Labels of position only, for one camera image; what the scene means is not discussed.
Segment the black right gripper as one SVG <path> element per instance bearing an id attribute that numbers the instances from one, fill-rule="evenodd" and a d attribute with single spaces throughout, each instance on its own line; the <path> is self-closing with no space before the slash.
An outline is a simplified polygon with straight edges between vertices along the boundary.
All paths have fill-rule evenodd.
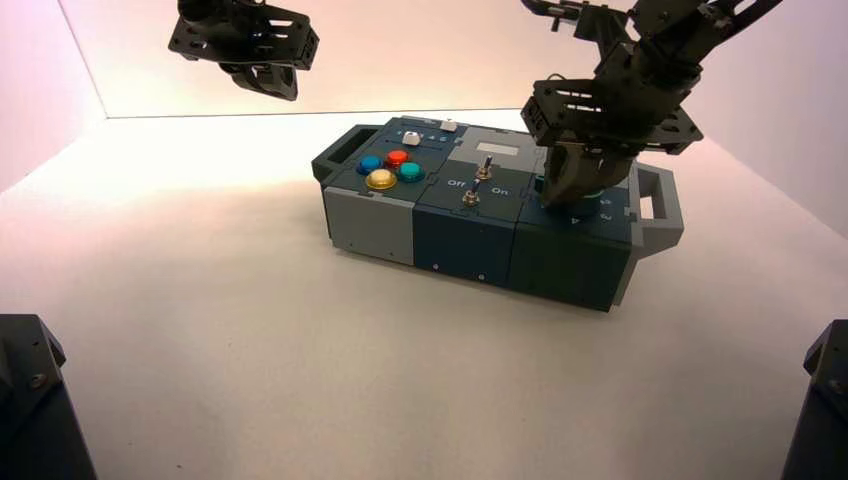
<path id="1" fill-rule="evenodd" d="M 565 206 L 581 198 L 582 158 L 590 148 L 607 150 L 586 186 L 586 197 L 618 185 L 630 173 L 643 150 L 682 153 L 704 134 L 681 107 L 699 78 L 686 70 L 684 82 L 662 86 L 650 68 L 650 57 L 637 46 L 612 48 L 592 79 L 537 80 L 521 109 L 521 118 L 535 142 L 550 147 L 545 161 L 542 201 Z"/>

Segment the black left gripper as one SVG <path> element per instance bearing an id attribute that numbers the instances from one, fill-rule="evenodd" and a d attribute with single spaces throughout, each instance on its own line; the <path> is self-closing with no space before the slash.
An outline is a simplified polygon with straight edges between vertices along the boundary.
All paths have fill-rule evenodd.
<path id="1" fill-rule="evenodd" d="M 242 89 L 297 99 L 296 69 L 311 69 L 319 44 L 309 16 L 265 1 L 179 1 L 177 10 L 170 51 L 218 63 Z M 271 64 L 265 86 L 250 64 Z"/>

